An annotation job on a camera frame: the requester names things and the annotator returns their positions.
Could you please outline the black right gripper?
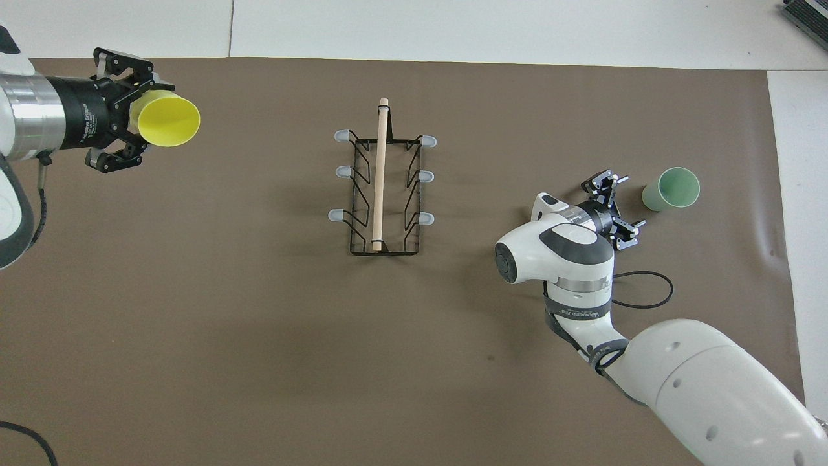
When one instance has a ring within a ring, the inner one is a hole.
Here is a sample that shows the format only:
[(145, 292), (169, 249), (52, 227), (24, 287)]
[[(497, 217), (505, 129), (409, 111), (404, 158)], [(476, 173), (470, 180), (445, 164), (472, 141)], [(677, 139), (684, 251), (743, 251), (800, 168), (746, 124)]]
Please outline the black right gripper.
[(617, 188), (627, 180), (629, 176), (619, 176), (612, 170), (598, 172), (582, 182), (582, 190), (588, 194), (589, 199), (578, 204), (591, 218), (598, 235), (612, 236), (612, 247), (617, 251), (638, 245), (640, 229), (646, 224), (646, 220), (629, 223), (621, 217), (615, 217)]

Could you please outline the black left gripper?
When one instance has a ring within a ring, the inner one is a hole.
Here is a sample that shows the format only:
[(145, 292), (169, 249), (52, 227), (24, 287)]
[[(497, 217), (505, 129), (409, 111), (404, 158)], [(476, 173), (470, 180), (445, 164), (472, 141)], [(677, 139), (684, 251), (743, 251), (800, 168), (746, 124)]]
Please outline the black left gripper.
[[(109, 104), (125, 95), (146, 91), (174, 91), (174, 83), (162, 79), (156, 65), (145, 58), (96, 47), (93, 50), (96, 74), (93, 78), (47, 76), (64, 110), (65, 132), (61, 150), (89, 148), (86, 165), (98, 172), (115, 172), (142, 164), (150, 142), (126, 131), (127, 109)], [(114, 153), (103, 149), (117, 139), (125, 142)]]

